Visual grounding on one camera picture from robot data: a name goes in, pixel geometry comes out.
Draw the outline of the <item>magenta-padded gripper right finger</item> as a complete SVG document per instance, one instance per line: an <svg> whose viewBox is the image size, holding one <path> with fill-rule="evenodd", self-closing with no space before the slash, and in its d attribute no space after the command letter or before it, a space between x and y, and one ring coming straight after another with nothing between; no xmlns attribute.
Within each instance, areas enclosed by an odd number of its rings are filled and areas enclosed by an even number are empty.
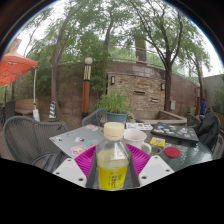
<svg viewBox="0 0 224 224"><path fill-rule="evenodd" d="M126 175L127 188L139 188L173 173L173 169L159 156L150 156L142 150L127 145L131 153Z"/></svg>

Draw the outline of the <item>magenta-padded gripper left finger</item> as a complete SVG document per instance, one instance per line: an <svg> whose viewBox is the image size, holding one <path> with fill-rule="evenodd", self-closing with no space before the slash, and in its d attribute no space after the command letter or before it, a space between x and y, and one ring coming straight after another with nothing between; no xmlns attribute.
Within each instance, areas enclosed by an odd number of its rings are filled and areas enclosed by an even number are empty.
<svg viewBox="0 0 224 224"><path fill-rule="evenodd" d="M66 159L53 174L80 187L98 189L95 149L93 146L75 159Z"/></svg>

